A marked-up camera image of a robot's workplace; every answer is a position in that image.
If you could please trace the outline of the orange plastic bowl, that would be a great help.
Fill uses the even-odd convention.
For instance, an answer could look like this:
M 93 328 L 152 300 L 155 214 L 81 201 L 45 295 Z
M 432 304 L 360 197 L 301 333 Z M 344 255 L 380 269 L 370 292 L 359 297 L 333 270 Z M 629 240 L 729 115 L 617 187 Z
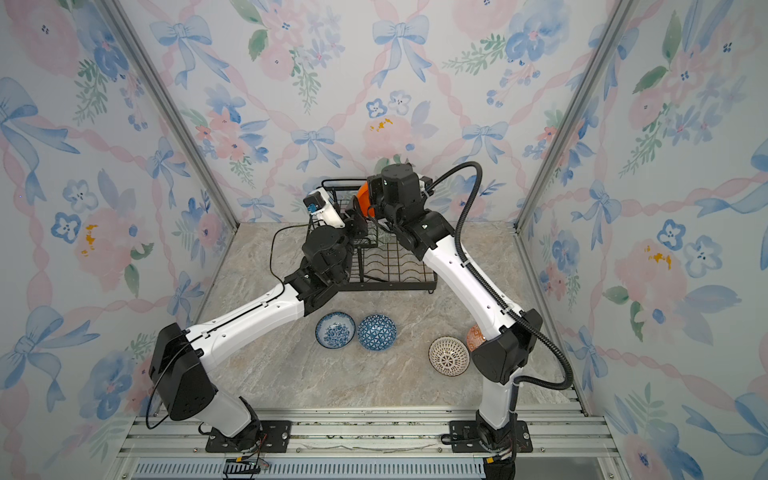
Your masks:
M 363 218 L 376 218 L 375 207 L 371 200 L 370 184 L 368 182 L 365 182 L 361 185 L 355 195 L 355 199 L 357 201 L 357 210 Z

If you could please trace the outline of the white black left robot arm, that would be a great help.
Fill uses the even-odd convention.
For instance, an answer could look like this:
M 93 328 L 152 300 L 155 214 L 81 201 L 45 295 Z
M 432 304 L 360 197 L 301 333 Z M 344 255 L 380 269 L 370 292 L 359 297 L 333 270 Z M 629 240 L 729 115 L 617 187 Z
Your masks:
M 354 240 L 367 234 L 359 212 L 333 220 L 315 213 L 315 228 L 302 246 L 299 268 L 257 299 L 218 318 L 158 334 L 149 370 L 152 399 L 160 399 L 172 421 L 196 418 L 229 441 L 255 440 L 260 420 L 248 404 L 218 388 L 211 370 L 256 339 L 328 303 L 350 280 Z

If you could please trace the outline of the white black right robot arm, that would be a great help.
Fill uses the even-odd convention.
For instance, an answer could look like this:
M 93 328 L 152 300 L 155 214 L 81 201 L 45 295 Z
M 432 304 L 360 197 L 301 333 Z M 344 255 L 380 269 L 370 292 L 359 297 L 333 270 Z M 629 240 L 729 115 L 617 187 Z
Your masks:
M 382 220 L 401 246 L 437 273 L 480 327 L 485 342 L 471 353 L 471 361 L 483 377 L 477 436 L 485 449 L 499 452 L 514 443 L 514 404 L 540 325 L 528 324 L 530 317 L 497 289 L 463 248 L 463 225 L 482 179 L 478 163 L 465 166 L 476 170 L 475 183 L 455 226 L 441 213 L 429 210 L 426 201 L 437 184 L 461 166 L 432 181 L 419 176 L 410 164 L 389 165 L 367 179 L 366 213 Z

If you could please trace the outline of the blue floral ceramic bowl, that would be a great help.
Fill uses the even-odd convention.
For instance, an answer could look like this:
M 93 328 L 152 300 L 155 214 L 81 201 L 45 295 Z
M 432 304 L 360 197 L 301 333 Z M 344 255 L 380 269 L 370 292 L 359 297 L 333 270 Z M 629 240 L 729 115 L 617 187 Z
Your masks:
M 336 350 L 348 345 L 356 334 L 354 319 L 344 312 L 323 316 L 315 328 L 317 342 L 326 349 Z

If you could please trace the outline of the blue geometric patterned bowl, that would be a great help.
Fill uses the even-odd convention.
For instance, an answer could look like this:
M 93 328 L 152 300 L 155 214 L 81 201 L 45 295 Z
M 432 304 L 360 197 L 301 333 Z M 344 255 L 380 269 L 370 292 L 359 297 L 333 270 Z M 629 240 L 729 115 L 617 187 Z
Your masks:
M 388 316 L 373 314 L 358 325 L 358 340 L 369 351 L 379 352 L 390 348 L 397 338 L 397 326 Z

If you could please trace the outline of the white brown lattice bowl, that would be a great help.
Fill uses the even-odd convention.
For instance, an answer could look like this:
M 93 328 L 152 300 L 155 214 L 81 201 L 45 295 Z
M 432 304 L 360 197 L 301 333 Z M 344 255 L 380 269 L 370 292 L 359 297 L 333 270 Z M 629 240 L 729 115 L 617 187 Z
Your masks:
M 429 347 L 428 358 L 432 367 L 447 377 L 464 374 L 470 364 L 468 348 L 461 340 L 451 336 L 435 339 Z

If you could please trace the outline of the red patterned ceramic bowl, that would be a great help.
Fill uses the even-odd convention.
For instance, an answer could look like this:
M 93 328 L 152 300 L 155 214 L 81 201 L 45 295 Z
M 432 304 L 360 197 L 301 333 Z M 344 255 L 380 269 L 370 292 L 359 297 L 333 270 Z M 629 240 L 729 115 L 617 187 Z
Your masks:
M 473 325 L 465 337 L 465 343 L 470 353 L 476 350 L 479 346 L 486 342 L 486 338 L 483 335 L 480 327 Z

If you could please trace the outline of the aluminium front rail frame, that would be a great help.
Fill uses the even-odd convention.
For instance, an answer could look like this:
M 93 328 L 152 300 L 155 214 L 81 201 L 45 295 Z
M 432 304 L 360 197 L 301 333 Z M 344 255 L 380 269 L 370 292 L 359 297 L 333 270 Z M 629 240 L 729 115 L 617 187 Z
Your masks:
M 532 453 L 517 453 L 519 479 L 626 479 L 606 420 L 590 416 L 574 391 L 560 404 L 522 404 Z M 168 422 L 154 430 L 135 420 L 107 473 L 109 479 L 484 479 L 505 478 L 489 454 L 454 453 L 441 442 L 471 409 L 381 407 L 272 409 L 266 420 L 293 423 L 285 453 L 207 453 L 202 426 Z

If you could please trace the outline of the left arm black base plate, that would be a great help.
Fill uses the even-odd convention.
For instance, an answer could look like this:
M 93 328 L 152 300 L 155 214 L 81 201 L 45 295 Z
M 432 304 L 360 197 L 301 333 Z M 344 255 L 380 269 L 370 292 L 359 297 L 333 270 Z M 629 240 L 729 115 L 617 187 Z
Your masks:
M 289 420 L 255 420 L 240 433 L 225 436 L 216 428 L 208 433 L 207 453 L 285 453 L 293 423 Z

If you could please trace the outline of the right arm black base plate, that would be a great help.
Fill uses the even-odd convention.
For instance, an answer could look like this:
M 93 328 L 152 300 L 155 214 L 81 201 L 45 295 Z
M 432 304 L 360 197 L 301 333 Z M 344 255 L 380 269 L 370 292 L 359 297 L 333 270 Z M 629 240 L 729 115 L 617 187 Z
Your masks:
M 495 441 L 495 433 L 480 433 L 476 420 L 454 420 L 448 423 L 448 432 L 441 436 L 441 442 L 450 446 L 454 453 L 484 453 L 500 455 L 512 449 L 517 453 L 532 453 L 534 448 L 526 422 L 513 418 L 508 428 L 498 434 L 498 443 L 491 447 Z

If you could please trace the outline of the left aluminium corner post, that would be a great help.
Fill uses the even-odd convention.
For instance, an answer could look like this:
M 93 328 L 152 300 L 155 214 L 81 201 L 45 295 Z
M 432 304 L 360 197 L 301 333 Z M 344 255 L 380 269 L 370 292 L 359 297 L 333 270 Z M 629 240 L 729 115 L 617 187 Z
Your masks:
M 237 230 L 239 222 L 235 218 L 232 208 L 216 182 L 213 171 L 209 168 L 198 150 L 193 135 L 186 126 L 180 110 L 177 108 L 168 88 L 161 80 L 159 71 L 139 39 L 137 31 L 129 21 L 120 2 L 107 0 L 96 1 L 95 4 L 104 16 L 107 24 L 114 29 L 120 45 L 125 48 L 128 58 L 135 63 L 143 80 L 147 83 L 150 96 L 160 110 L 162 119 L 166 121 L 170 131 L 187 155 L 203 186 L 211 196 L 213 203 L 223 214 L 226 224 L 231 229 Z

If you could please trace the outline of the aluminium corner post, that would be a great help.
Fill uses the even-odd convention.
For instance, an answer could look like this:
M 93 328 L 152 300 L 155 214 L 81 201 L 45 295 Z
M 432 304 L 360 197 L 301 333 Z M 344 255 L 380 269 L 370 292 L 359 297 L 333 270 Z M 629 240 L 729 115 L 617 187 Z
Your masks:
M 517 235 L 524 233 L 527 225 L 532 221 L 537 202 L 544 193 L 549 178 L 556 169 L 560 155 L 565 151 L 566 144 L 571 135 L 577 131 L 582 115 L 595 95 L 597 84 L 603 73 L 607 70 L 610 59 L 616 53 L 620 37 L 627 29 L 627 24 L 635 6 L 635 1 L 618 1 L 612 15 L 608 17 L 605 29 L 600 37 L 600 42 L 587 64 L 581 83 L 575 90 L 573 98 L 565 110 L 563 123 L 553 140 L 549 153 L 534 177 L 525 203 L 514 223 Z
M 159 71 L 139 39 L 137 31 L 129 21 L 120 2 L 107 0 L 96 1 L 95 4 L 104 16 L 107 24 L 114 29 L 120 45 L 125 48 L 128 58 L 135 63 L 143 80 L 147 83 L 150 96 L 160 110 L 162 119 L 166 121 L 170 131 L 187 155 L 203 186 L 211 196 L 213 203 L 223 214 L 226 224 L 231 229 L 237 230 L 239 222 L 235 218 L 232 208 L 216 182 L 213 171 L 209 168 L 198 150 L 193 135 L 186 126 L 180 110 L 177 108 L 168 88 L 161 80 Z

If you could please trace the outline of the right aluminium corner post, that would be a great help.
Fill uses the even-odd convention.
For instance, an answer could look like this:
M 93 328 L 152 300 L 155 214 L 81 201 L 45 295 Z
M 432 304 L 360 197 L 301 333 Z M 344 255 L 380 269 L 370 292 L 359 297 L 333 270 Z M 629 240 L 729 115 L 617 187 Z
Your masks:
M 616 53 L 620 37 L 627 29 L 627 24 L 635 6 L 635 1 L 618 1 L 612 15 L 608 17 L 605 29 L 600 37 L 600 42 L 587 64 L 581 83 L 575 90 L 573 98 L 565 110 L 563 123 L 553 140 L 549 153 L 534 177 L 525 203 L 514 223 L 517 235 L 524 233 L 527 225 L 532 221 L 537 202 L 544 193 L 549 178 L 556 169 L 560 155 L 565 151 L 566 144 L 571 135 L 577 131 L 582 115 L 595 95 L 597 84 L 603 73 L 607 70 L 610 59 Z

